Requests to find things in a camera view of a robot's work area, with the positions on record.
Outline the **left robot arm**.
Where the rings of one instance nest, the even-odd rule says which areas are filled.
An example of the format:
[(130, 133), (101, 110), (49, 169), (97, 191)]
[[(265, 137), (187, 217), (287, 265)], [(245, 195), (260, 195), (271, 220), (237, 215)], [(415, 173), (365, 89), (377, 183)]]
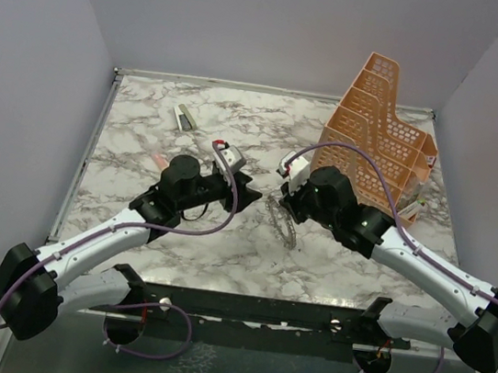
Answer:
[(178, 227), (186, 210), (218, 202), (232, 218), (263, 195), (239, 165), (219, 158), (209, 175), (193, 156), (172, 158), (158, 183), (109, 220), (60, 243), (31, 249), (20, 243), (0, 265), (0, 330), (17, 340), (42, 333), (70, 311), (105, 307), (145, 316), (155, 302), (128, 265), (93, 273), (97, 265), (134, 247), (150, 244)]

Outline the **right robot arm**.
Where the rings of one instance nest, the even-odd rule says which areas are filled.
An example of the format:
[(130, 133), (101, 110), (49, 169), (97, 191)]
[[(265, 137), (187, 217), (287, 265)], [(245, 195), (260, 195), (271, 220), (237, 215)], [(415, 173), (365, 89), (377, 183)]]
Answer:
[(451, 349), (480, 373), (498, 370), (498, 287), (465, 274), (416, 240), (392, 217), (357, 202), (350, 180), (336, 167), (311, 169), (303, 157), (283, 159), (286, 182), (279, 203), (301, 224), (312, 220), (342, 246), (396, 271), (445, 308), (436, 313), (393, 300), (359, 320), (364, 341), (391, 337)]

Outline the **peach plastic file organizer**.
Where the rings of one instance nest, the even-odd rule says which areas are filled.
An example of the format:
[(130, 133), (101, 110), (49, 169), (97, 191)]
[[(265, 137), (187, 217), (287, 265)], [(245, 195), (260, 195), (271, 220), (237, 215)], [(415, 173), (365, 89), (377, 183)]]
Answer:
[[(321, 142), (353, 144), (384, 175), (395, 204), (411, 175), (428, 180), (438, 151), (428, 131), (399, 118), (396, 111), (400, 66), (373, 52), (324, 125)], [(401, 217), (409, 228), (417, 220)]]

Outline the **pink yellow highlighter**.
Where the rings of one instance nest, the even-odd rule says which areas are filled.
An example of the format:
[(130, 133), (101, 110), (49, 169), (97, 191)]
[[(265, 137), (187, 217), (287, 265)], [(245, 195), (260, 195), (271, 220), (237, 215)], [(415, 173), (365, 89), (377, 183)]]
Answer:
[(169, 163), (168, 161), (165, 159), (165, 157), (163, 157), (161, 154), (159, 153), (153, 153), (152, 155), (152, 159), (154, 160), (154, 163), (155, 163), (155, 166), (159, 169), (159, 171), (163, 171), (165, 170)]

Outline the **grey white stapler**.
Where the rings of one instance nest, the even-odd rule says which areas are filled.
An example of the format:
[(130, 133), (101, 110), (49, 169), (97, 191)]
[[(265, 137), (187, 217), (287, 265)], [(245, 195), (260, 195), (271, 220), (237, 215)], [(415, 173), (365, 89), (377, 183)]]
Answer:
[(178, 104), (174, 106), (174, 114), (179, 131), (194, 131), (197, 128), (198, 125), (185, 104)]

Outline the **items in organizer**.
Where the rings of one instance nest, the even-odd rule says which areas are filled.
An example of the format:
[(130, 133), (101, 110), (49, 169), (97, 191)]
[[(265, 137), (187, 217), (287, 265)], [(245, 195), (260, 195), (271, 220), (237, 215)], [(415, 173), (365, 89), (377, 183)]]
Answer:
[(400, 217), (410, 219), (424, 206), (424, 196), (428, 189), (428, 180), (411, 175), (396, 203), (396, 210)]

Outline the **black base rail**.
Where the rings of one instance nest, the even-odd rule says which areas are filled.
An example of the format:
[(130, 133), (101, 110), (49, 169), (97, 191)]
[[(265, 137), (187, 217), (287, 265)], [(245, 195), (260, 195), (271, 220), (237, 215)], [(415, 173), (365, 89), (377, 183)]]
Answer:
[(10, 302), (15, 320), (33, 335), (60, 315), (99, 310), (108, 315), (105, 335), (116, 345), (149, 336), (346, 363), (363, 359), (369, 373), (385, 373), (391, 349), (410, 346), (379, 326), (379, 313), (392, 304), (389, 299), (379, 298), (366, 310), (357, 310), (147, 284), (128, 264), (92, 272), (113, 253), (99, 240), (23, 250), (20, 268), (28, 277), (18, 287), (21, 295)]

